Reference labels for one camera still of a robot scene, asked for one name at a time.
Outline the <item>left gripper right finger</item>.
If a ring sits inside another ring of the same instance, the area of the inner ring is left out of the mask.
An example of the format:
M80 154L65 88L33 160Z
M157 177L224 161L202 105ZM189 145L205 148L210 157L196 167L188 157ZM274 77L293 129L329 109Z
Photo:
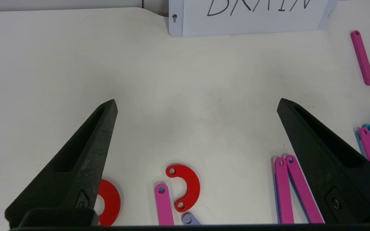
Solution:
M294 101L277 113L325 222L370 223L370 162Z

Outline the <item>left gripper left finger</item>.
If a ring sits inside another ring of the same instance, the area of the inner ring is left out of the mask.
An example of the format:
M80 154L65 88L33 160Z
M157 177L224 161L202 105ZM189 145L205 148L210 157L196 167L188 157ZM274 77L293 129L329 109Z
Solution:
M98 224L95 201L114 131L114 99L100 104L7 207L11 229L76 229Z

